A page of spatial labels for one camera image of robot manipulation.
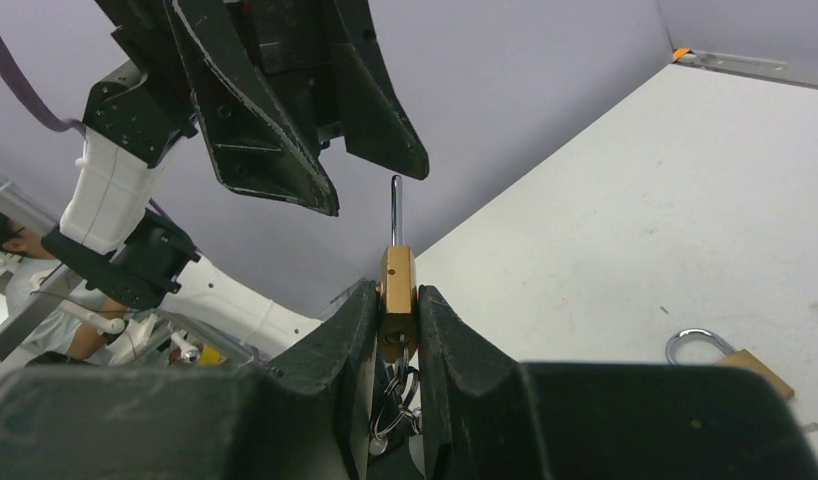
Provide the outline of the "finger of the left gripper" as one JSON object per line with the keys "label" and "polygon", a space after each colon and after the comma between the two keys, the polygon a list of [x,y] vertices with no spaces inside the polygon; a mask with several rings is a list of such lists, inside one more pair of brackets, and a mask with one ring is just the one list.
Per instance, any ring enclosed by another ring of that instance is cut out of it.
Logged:
{"label": "finger of the left gripper", "polygon": [[416,180],[429,156],[391,83],[367,1],[321,3],[348,153]]}
{"label": "finger of the left gripper", "polygon": [[164,9],[217,180],[239,195],[337,216],[315,138],[251,62],[226,4],[167,1]]}

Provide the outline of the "seated person with glasses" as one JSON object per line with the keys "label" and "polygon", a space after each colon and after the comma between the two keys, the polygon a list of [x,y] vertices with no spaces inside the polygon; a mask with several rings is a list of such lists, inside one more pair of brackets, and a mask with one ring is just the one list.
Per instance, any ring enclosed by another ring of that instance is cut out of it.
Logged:
{"label": "seated person with glasses", "polygon": [[44,353],[54,352],[73,361],[105,366],[111,362],[109,340],[95,325],[77,316],[81,307],[106,320],[123,319],[127,307],[92,290],[84,282],[57,279],[45,287],[49,274],[62,263],[44,248],[42,237],[21,223],[7,219],[1,228],[0,251],[17,255],[20,262],[5,290],[8,312],[38,308],[41,321],[26,341]]}

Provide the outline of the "small padlock with keys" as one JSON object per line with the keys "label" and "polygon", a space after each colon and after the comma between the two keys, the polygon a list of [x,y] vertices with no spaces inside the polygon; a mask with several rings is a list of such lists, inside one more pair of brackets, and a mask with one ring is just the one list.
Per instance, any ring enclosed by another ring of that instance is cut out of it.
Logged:
{"label": "small padlock with keys", "polygon": [[415,255],[404,242],[402,177],[391,179],[391,243],[381,261],[382,319],[378,348],[387,363],[407,362],[418,347],[418,289]]}

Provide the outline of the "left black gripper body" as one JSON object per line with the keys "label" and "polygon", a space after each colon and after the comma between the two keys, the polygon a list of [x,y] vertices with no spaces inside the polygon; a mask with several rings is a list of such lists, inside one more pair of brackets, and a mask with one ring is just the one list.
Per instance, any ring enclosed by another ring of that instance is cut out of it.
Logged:
{"label": "left black gripper body", "polygon": [[[101,1],[115,41],[162,107],[185,111],[191,88],[161,1]],[[344,135],[360,117],[349,107],[368,101],[350,67],[356,49],[370,69],[370,7],[366,1],[225,1],[228,18],[249,61],[279,98],[309,100],[322,140]]]}

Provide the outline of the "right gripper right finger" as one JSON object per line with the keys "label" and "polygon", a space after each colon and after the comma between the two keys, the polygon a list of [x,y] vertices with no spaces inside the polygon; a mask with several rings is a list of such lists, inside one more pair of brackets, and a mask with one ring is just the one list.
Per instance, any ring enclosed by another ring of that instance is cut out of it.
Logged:
{"label": "right gripper right finger", "polygon": [[521,363],[418,293],[429,479],[818,479],[759,375],[717,366]]}

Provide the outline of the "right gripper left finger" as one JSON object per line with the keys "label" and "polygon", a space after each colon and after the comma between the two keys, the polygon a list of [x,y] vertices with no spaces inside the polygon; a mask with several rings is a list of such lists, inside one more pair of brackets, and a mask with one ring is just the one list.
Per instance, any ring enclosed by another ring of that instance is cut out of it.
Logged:
{"label": "right gripper left finger", "polygon": [[378,296],[260,367],[26,367],[0,382],[0,479],[362,479]]}

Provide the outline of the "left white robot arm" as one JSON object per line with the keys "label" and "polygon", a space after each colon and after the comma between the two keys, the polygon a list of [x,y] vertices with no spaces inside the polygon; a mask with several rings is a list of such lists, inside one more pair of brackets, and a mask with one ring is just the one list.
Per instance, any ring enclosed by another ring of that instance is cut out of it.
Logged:
{"label": "left white robot arm", "polygon": [[275,356],[316,330],[200,255],[149,209],[166,156],[201,135],[221,185],[337,216],[319,157],[396,174],[429,156],[391,83],[365,1],[103,1],[126,61],[90,90],[73,197],[44,246],[134,309],[202,321]]}

